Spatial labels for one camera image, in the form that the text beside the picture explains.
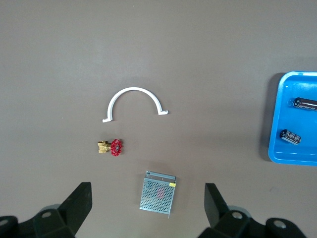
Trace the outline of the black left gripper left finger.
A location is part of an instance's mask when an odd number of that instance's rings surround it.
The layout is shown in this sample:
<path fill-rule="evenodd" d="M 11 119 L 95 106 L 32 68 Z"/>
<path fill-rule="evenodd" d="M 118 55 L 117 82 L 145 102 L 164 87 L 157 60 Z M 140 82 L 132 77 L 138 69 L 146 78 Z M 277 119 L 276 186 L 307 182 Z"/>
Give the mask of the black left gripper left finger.
<path fill-rule="evenodd" d="M 19 223 L 15 216 L 1 216 L 2 238 L 74 238 L 92 209 L 92 186 L 80 183 L 60 204 L 43 208 Z"/>

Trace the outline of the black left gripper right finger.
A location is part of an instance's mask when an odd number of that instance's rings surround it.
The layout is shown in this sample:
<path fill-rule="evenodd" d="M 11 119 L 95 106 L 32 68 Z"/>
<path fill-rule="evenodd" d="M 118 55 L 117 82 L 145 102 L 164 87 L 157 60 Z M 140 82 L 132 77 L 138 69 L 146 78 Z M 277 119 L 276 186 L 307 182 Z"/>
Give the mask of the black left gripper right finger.
<path fill-rule="evenodd" d="M 230 209 L 214 183 L 205 184 L 204 208 L 210 226 L 200 238 L 304 238 L 293 222 L 269 218 L 260 224 L 245 212 Z"/>

